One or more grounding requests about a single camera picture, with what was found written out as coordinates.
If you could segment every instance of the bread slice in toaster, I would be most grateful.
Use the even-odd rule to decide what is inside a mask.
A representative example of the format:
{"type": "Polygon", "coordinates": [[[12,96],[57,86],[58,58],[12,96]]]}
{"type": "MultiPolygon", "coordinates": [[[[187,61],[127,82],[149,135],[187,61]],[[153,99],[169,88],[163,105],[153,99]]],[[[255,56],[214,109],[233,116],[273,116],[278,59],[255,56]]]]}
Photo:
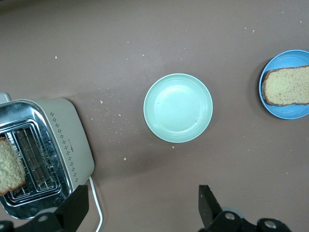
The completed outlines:
{"type": "Polygon", "coordinates": [[[25,168],[11,142],[0,138],[0,196],[26,183],[25,168]]]}

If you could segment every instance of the plate rim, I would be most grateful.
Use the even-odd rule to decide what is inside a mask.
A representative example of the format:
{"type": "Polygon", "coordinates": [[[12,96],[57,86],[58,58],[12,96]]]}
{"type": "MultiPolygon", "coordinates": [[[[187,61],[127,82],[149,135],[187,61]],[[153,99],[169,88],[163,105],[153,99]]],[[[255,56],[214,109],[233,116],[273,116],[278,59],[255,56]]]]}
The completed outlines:
{"type": "Polygon", "coordinates": [[[279,56],[282,56],[283,54],[289,53],[289,52],[303,52],[303,53],[308,54],[308,56],[309,56],[309,52],[308,52],[308,51],[306,51],[306,50],[301,50],[301,49],[292,49],[292,50],[287,50],[287,51],[284,51],[284,52],[279,53],[278,55],[276,55],[275,57],[273,57],[273,58],[265,65],[265,67],[263,68],[262,73],[261,73],[261,76],[260,76],[259,86],[258,86],[258,87],[259,87],[259,95],[260,95],[260,99],[261,99],[261,101],[262,101],[262,104],[264,105],[264,107],[265,107],[272,115],[274,115],[274,116],[276,116],[276,117],[278,117],[278,118],[282,118],[282,119],[293,120],[293,119],[298,119],[298,118],[301,118],[301,117],[304,117],[304,116],[308,115],[308,114],[309,114],[309,110],[308,110],[308,112],[307,112],[306,114],[301,115],[301,116],[297,116],[297,117],[283,117],[283,116],[280,116],[280,115],[274,113],[274,112],[268,107],[268,105],[266,104],[265,100],[263,99],[263,94],[262,94],[262,80],[264,79],[264,74],[265,74],[265,72],[270,71],[270,70],[267,69],[268,66],[269,66],[273,61],[275,61],[279,56]]]}
{"type": "Polygon", "coordinates": [[[189,142],[189,141],[191,141],[191,140],[197,138],[198,136],[200,136],[200,135],[205,131],[205,129],[209,126],[210,121],[211,121],[211,119],[212,119],[212,114],[213,114],[213,101],[212,101],[212,97],[211,97],[211,93],[210,93],[209,89],[208,89],[208,88],[206,87],[206,85],[205,85],[203,82],[201,82],[199,79],[197,79],[196,77],[194,77],[194,76],[192,76],[192,75],[186,74],[186,73],[172,73],[172,74],[169,74],[169,75],[166,75],[166,76],[161,77],[160,79],[158,79],[157,81],[155,81],[155,82],[151,85],[151,87],[150,87],[149,90],[147,91],[147,94],[146,94],[145,99],[144,99],[143,114],[144,114],[144,119],[145,119],[145,121],[146,121],[146,124],[147,124],[148,128],[150,129],[150,131],[151,131],[155,136],[157,136],[158,138],[160,138],[160,139],[162,139],[162,140],[164,140],[164,141],[166,141],[166,142],[170,142],[170,143],[186,143],[186,142],[189,142]],[[208,120],[208,122],[207,122],[205,128],[204,128],[199,134],[197,134],[196,136],[194,136],[194,137],[192,137],[192,138],[190,138],[190,139],[181,140],[181,141],[173,141],[173,140],[170,140],[170,139],[166,139],[166,138],[164,138],[164,137],[162,137],[162,136],[159,136],[157,133],[155,133],[155,132],[152,130],[152,127],[149,125],[149,122],[147,121],[147,116],[146,116],[146,113],[145,113],[146,101],[147,101],[147,98],[148,98],[149,93],[151,92],[151,90],[153,90],[153,89],[155,88],[155,86],[156,86],[159,82],[161,82],[163,79],[169,78],[169,77],[171,77],[171,76],[176,76],[176,75],[181,75],[181,76],[184,76],[184,77],[187,77],[187,78],[188,78],[188,77],[189,77],[189,78],[193,78],[193,79],[195,79],[196,81],[198,81],[198,82],[201,84],[201,86],[203,86],[203,88],[205,89],[206,94],[207,94],[207,96],[209,97],[210,103],[211,103],[210,109],[206,111],[206,112],[209,112],[210,116],[209,116],[209,120],[208,120]]]}

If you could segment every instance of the bread slice on blue plate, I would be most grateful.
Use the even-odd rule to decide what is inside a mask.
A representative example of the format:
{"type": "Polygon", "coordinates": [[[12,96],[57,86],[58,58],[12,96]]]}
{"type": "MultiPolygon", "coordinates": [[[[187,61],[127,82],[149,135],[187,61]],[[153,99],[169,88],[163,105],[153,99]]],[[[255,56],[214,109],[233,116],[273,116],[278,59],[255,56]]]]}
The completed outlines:
{"type": "Polygon", "coordinates": [[[309,104],[309,65],[268,71],[262,91],[270,105],[309,104]]]}

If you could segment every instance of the brown table surface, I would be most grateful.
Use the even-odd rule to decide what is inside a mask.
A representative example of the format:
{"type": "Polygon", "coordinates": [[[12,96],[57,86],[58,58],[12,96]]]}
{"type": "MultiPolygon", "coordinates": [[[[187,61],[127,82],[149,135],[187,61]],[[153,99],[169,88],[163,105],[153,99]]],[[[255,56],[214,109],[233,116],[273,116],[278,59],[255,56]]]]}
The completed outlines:
{"type": "MultiPolygon", "coordinates": [[[[271,115],[258,81],[277,54],[309,49],[308,9],[306,0],[5,0],[0,91],[75,105],[96,165],[100,231],[196,232],[198,185],[208,184],[249,222],[278,218],[304,232],[309,118],[271,115]],[[213,99],[210,125],[187,143],[157,138],[143,117],[148,89],[170,73],[200,79],[213,99]]],[[[99,222],[89,194],[80,232],[99,222]]],[[[12,219],[2,207],[0,217],[12,219]]]]}

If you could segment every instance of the mint green plate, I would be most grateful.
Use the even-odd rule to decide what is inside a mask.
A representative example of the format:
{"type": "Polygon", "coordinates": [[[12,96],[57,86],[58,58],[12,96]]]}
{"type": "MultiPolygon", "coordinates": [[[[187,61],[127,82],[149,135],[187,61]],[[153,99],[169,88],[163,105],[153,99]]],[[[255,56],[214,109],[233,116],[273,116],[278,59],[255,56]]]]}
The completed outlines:
{"type": "Polygon", "coordinates": [[[144,101],[144,117],[159,138],[183,143],[198,137],[209,125],[212,99],[206,86],[193,76],[175,73],[151,86],[144,101]]]}

